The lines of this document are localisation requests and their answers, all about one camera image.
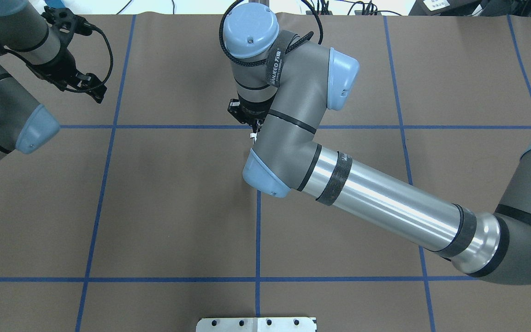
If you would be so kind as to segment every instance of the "black cable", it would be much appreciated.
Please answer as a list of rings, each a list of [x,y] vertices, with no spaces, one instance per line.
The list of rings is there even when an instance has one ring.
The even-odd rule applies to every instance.
[[[373,11],[373,12],[369,13],[369,15],[375,15],[378,12],[391,12],[391,13],[396,13],[396,15],[402,16],[400,13],[397,13],[397,12],[394,12],[394,11]]]
[[[525,8],[527,7],[527,4],[528,4],[528,3],[529,3],[528,0],[524,0],[524,8],[522,8],[522,11],[520,11],[520,13],[519,13],[520,16],[523,16],[523,15],[524,15],[523,12],[525,12]]]
[[[362,9],[362,15],[368,15],[368,13],[370,12],[373,12],[375,9],[376,5],[373,4],[372,2],[369,2],[367,5],[366,5],[366,9]]]
[[[88,88],[88,89],[84,89],[84,90],[75,90],[75,89],[69,89],[67,88],[66,86],[63,86],[62,84],[60,84],[59,82],[56,82],[55,80],[53,80],[52,78],[49,78],[49,77],[46,77],[44,76],[44,79],[53,84],[54,86],[56,86],[57,88],[61,89],[61,90],[64,90],[64,91],[68,91],[68,92],[72,92],[72,93],[86,93],[86,92],[90,92],[90,91],[93,91],[95,89],[98,89],[98,88],[101,88],[101,86],[103,86],[104,84],[106,84],[106,82],[108,82],[109,78],[110,78],[110,74],[112,74],[112,69],[114,68],[114,54],[112,54],[112,47],[110,46],[110,41],[108,40],[108,37],[106,36],[106,34],[101,31],[100,28],[98,28],[97,26],[95,25],[91,25],[91,29],[97,33],[99,33],[103,38],[104,38],[104,42],[106,42],[106,46],[108,48],[108,53],[110,54],[110,67],[108,69],[108,73],[106,74],[106,77],[101,81],[100,84],[98,84],[97,86],[94,86],[93,88]],[[9,50],[8,48],[6,48],[6,51],[9,53],[9,54],[12,54],[14,55],[15,57],[21,59],[21,61],[23,61],[26,65],[28,65],[29,67],[32,67],[32,63],[30,63],[26,58],[24,58],[23,56],[19,55],[18,53],[16,53],[15,51],[13,50]]]
[[[319,16],[317,15],[316,11],[314,10],[314,7],[307,0],[301,0],[301,1],[311,10],[311,12],[313,13],[314,19],[316,19],[316,21],[317,21],[317,25],[319,26],[319,42],[318,42],[318,44],[320,45],[323,42],[323,25],[321,24],[321,20],[319,19]],[[229,6],[229,8],[227,8],[225,13],[223,14],[223,18],[221,19],[221,23],[220,23],[220,26],[218,28],[218,40],[219,40],[219,42],[221,44],[221,49],[223,50],[225,55],[227,55],[227,57],[230,59],[230,61],[232,61],[233,63],[236,63],[237,65],[242,65],[243,67],[255,67],[257,65],[263,65],[264,63],[266,63],[265,59],[262,59],[262,60],[259,60],[259,61],[253,61],[253,62],[245,62],[245,61],[242,61],[240,59],[237,59],[232,54],[230,54],[230,52],[227,50],[227,47],[225,46],[225,42],[224,42],[224,38],[223,38],[223,30],[224,30],[224,26],[225,26],[225,19],[227,18],[228,14],[232,11],[232,9],[235,8],[241,2],[243,2],[243,0],[236,0],[235,2],[233,2]],[[286,53],[288,53],[291,50],[295,49],[296,47],[298,47],[303,42],[305,42],[307,40],[310,40],[310,38],[312,38],[313,34],[314,34],[314,32],[310,31],[308,34],[306,34],[304,37],[302,37],[297,42],[295,42],[295,44],[292,45],[292,46],[295,46],[295,47],[289,46],[286,49]]]
[[[132,0],[129,0],[128,4],[124,5],[124,7],[122,7],[122,9],[120,9],[120,11],[116,13],[116,15],[118,15],[118,14],[121,13],[124,9],[126,9],[126,7],[128,7],[128,5],[130,5],[131,2],[132,2]]]
[[[364,8],[365,8],[366,4],[364,4],[364,2],[362,2],[362,1],[356,1],[356,2],[352,2],[352,6],[351,6],[351,7],[349,8],[349,10],[348,10],[348,15],[352,12],[352,9],[353,9],[354,6],[356,6],[357,4],[362,5],[362,12],[364,11]]]

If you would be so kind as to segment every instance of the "blue tape line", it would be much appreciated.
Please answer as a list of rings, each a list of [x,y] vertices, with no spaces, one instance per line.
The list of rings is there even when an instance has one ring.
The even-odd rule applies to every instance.
[[[397,130],[399,128],[400,126],[398,125],[389,124],[324,124],[319,126],[319,129],[322,130]]]
[[[425,253],[419,246],[419,258],[421,259],[421,272],[423,273],[423,284],[425,286],[425,300],[427,301],[427,312],[430,316],[431,332],[436,332],[436,320],[434,319],[434,307],[431,304],[430,282],[427,277],[427,266],[425,265]]]
[[[114,128],[111,124],[61,124],[64,130],[99,130]]]
[[[401,112],[401,101],[399,99],[399,89],[396,84],[396,72],[395,64],[392,57],[392,47],[390,46],[390,33],[388,30],[388,20],[386,16],[383,16],[384,20],[384,31],[386,34],[386,47],[388,49],[388,59],[390,62],[390,73],[392,74],[392,86],[395,91],[395,101],[396,101],[396,113],[399,117],[399,126],[401,127],[401,140],[403,144],[403,153],[405,155],[405,166],[407,168],[407,179],[409,184],[413,185],[413,176],[411,175],[411,163],[409,162],[409,151],[407,150],[407,138],[405,137],[405,126],[403,123],[403,115]],[[421,255],[421,270],[423,271],[423,283],[425,286],[425,298],[427,302],[427,312],[430,319],[430,328],[431,332],[436,332],[436,324],[434,322],[434,309],[431,304],[431,293],[430,293],[430,283],[427,279],[427,269],[425,266],[425,257],[423,255],[423,249],[419,247],[419,254]]]
[[[403,115],[401,113],[401,100],[399,98],[399,89],[397,88],[397,85],[396,85],[395,63],[392,57],[392,47],[390,46],[388,21],[386,20],[386,16],[383,16],[383,20],[384,20],[384,32],[386,35],[386,47],[388,48],[388,61],[390,62],[390,74],[392,75],[392,89],[395,92],[396,114],[399,117],[399,127],[401,130],[401,141],[403,145],[403,153],[405,154],[405,165],[407,166],[407,179],[409,179],[409,184],[413,185],[413,177],[411,176],[411,165],[409,164],[409,151],[407,151],[407,140],[405,138],[405,128],[403,126]]]
[[[261,282],[396,282],[424,281],[422,276],[404,277],[260,277]],[[426,277],[428,281],[478,281],[466,275]],[[71,277],[0,277],[0,282],[84,282],[85,278]],[[90,283],[185,283],[185,282],[253,282],[255,277],[90,277]]]
[[[89,276],[91,273],[91,262],[93,261],[93,252],[95,249],[95,240],[97,239],[97,230],[100,224],[101,206],[104,201],[106,191],[106,183],[108,179],[108,171],[110,169],[110,161],[112,160],[112,149],[114,148],[114,137],[116,136],[116,125],[118,124],[118,115],[120,114],[120,105],[122,103],[122,92],[124,91],[124,81],[126,80],[126,70],[128,68],[128,59],[130,57],[130,47],[132,45],[132,37],[135,32],[136,15],[133,15],[130,23],[130,35],[128,38],[128,46],[126,47],[126,56],[124,58],[124,67],[122,68],[122,78],[120,78],[120,89],[118,90],[118,100],[116,102],[116,111],[114,112],[114,122],[112,123],[112,134],[110,134],[110,143],[108,145],[108,153],[106,156],[106,166],[104,168],[104,175],[101,180],[100,197],[97,202],[97,211],[95,212],[95,222],[93,225],[93,233],[91,234],[91,243],[89,254],[87,256],[87,266],[85,271],[85,280],[83,282],[82,297],[79,301],[79,311],[77,313],[77,321],[75,323],[75,332],[81,329],[81,322],[83,317],[83,309],[85,308],[85,300],[87,296],[87,285],[89,283]]]
[[[387,282],[423,281],[423,277],[262,277],[262,282]]]
[[[518,56],[518,62],[520,63],[520,68],[522,69],[522,74],[525,80],[525,86],[527,86],[527,91],[530,93],[530,98],[531,98],[530,80],[527,78],[527,74],[525,73],[525,68],[524,68],[523,61],[522,61],[522,55],[520,55],[518,41],[516,40],[516,33],[513,30],[512,17],[509,14],[507,15],[507,23],[509,25],[509,31],[512,33],[513,47],[516,49],[516,55]]]
[[[261,191],[257,191],[255,223],[255,317],[261,315]]]
[[[65,277],[0,277],[0,282],[83,282],[85,278]]]
[[[89,278],[89,282],[159,282],[159,283],[176,283],[176,282],[254,282],[253,277],[200,277],[200,278],[154,278],[154,277],[134,277],[134,278]]]
[[[466,125],[466,124],[325,124],[319,126],[322,130],[531,130],[531,126],[497,126],[497,125]],[[112,124],[63,124],[61,128],[72,129],[112,129]],[[117,124],[116,129],[176,129],[176,130],[249,130],[248,126],[231,126],[227,124]]]

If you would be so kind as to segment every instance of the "velcro strap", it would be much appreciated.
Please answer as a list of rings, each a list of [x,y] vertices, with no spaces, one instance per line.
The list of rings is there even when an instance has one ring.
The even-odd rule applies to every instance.
[[[267,59],[265,61],[265,80],[268,84],[278,88],[280,86],[280,75],[282,75],[282,66],[284,65],[284,57],[286,56],[286,50],[291,42],[298,35],[294,32],[282,30],[278,34],[278,38],[268,52]]]

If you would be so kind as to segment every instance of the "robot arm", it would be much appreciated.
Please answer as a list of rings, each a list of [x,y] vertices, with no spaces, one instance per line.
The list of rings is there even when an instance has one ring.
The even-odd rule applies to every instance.
[[[358,73],[355,59],[313,42],[277,59],[295,39],[280,48],[276,16],[260,4],[238,6],[223,20],[227,51],[238,59],[232,71],[240,101],[229,111],[249,124],[252,117],[264,119],[243,171],[247,183],[276,197],[303,191],[423,246],[472,277],[531,284],[531,149],[495,213],[474,214],[445,202],[313,141],[325,111],[343,107]],[[265,65],[248,66],[262,59]]]
[[[101,103],[106,91],[104,84],[112,71],[112,51],[106,36],[66,8],[46,8],[43,16],[46,19],[27,0],[0,0],[0,55],[12,53],[37,77],[51,82],[61,91],[87,93]],[[92,31],[104,36],[110,50],[110,70],[103,81],[94,74],[78,71],[75,59],[67,50],[74,33],[88,36]],[[15,149],[32,153],[59,129],[59,123],[46,107],[0,66],[0,160]]]

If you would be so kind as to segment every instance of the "white metal bracket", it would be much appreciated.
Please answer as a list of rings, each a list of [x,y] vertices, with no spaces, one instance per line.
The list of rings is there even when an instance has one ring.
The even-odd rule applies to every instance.
[[[270,317],[201,319],[196,332],[317,332],[317,319],[310,317]]]

